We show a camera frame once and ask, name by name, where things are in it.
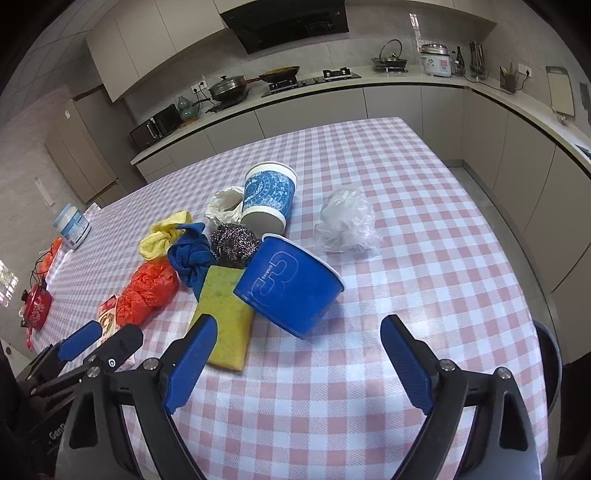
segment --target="pot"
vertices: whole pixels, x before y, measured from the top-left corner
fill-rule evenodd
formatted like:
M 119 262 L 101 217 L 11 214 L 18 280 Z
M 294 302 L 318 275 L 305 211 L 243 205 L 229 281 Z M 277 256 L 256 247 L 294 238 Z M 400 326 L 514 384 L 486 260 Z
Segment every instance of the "pot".
M 248 83 L 243 75 L 235 77 L 222 76 L 222 80 L 210 87 L 209 93 L 212 94 L 212 99 L 217 102 L 226 102 L 234 98 L 240 97 L 248 87 Z

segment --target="rice cooker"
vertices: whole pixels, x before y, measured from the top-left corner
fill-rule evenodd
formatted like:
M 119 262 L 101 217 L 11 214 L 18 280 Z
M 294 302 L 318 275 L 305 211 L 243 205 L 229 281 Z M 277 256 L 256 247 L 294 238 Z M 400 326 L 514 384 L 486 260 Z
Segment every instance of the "rice cooker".
M 421 47 L 423 69 L 427 75 L 437 77 L 452 76 L 452 59 L 447 53 L 447 47 L 439 43 L 425 43 Z

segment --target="printed number 3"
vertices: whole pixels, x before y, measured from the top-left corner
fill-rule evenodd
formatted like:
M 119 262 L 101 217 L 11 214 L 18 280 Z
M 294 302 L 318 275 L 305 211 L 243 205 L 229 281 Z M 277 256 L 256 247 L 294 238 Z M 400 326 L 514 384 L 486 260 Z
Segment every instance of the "printed number 3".
M 298 270 L 298 261 L 286 252 L 277 252 L 269 260 L 269 270 L 257 278 L 252 286 L 252 297 L 261 305 L 279 300 Z

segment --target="cabinet door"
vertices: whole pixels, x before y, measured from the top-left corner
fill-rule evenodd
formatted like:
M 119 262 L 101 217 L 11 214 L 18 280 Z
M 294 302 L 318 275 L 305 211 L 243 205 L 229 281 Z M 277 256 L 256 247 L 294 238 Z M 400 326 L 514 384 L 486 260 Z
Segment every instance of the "cabinet door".
M 520 232 L 538 203 L 555 148 L 555 143 L 539 130 L 509 114 L 505 148 L 492 192 Z
M 453 0 L 453 5 L 456 10 L 495 21 L 491 0 Z
M 115 180 L 115 175 L 111 169 L 105 167 L 105 159 L 99 158 L 101 153 L 96 145 L 89 141 L 84 122 L 78 116 L 77 110 L 72 108 L 73 102 L 68 102 L 66 106 L 68 108 L 60 115 L 56 127 L 84 176 L 94 190 L 100 192 Z
M 155 172 L 151 173 L 150 175 L 146 175 L 146 181 L 148 183 L 152 183 L 152 182 L 159 180 L 162 177 L 165 177 L 166 175 L 173 173 L 177 170 L 178 169 L 174 165 L 174 163 L 171 163 L 170 165 L 166 165 L 165 167 L 162 167 L 161 169 L 156 170 Z
M 462 160 L 464 90 L 421 86 L 423 140 L 440 160 Z
M 72 155 L 70 155 L 56 127 L 49 130 L 45 138 L 45 145 L 53 160 L 64 174 L 64 177 L 66 177 L 68 183 L 83 202 L 88 202 L 88 200 L 97 194 L 78 164 L 72 158 Z
M 223 30 L 213 0 L 156 0 L 176 51 Z
M 563 363 L 574 362 L 591 351 L 591 249 L 552 293 L 558 318 L 556 333 Z
M 363 89 L 336 90 L 300 97 L 256 111 L 265 138 L 319 125 L 367 118 Z
M 492 191 L 501 162 L 508 110 L 501 105 L 464 90 L 463 158 Z
M 177 170 L 216 154 L 203 130 L 173 143 L 166 152 Z
M 206 128 L 205 133 L 216 153 L 222 153 L 265 138 L 255 112 L 244 113 L 224 120 Z
M 139 80 L 139 75 L 125 47 L 113 13 L 106 14 L 88 32 L 86 42 L 109 97 L 113 101 L 117 100 Z
M 170 165 L 172 162 L 173 161 L 168 155 L 168 152 L 166 152 L 166 149 L 163 149 L 139 162 L 137 167 L 144 178 L 148 180 L 148 175 L 154 173 L 156 170 Z
M 128 194 L 129 192 L 123 185 L 121 185 L 121 182 L 117 180 L 113 185 L 100 194 L 100 198 L 105 202 L 105 205 L 110 205 Z
M 420 85 L 364 87 L 368 118 L 399 116 L 419 136 L 423 136 Z
M 591 241 L 591 180 L 557 147 L 542 195 L 525 228 L 544 291 L 553 291 Z
M 113 10 L 140 78 L 176 53 L 154 0 L 125 0 Z

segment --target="electrical outlet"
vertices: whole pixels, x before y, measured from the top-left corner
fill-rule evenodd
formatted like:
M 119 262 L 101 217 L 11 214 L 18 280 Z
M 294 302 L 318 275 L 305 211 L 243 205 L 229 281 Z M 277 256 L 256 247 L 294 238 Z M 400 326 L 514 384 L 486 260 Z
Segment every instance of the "electrical outlet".
M 519 64 L 519 73 L 522 73 L 523 75 L 528 75 L 530 78 L 532 78 L 531 68 L 527 65 L 523 65 L 522 63 Z

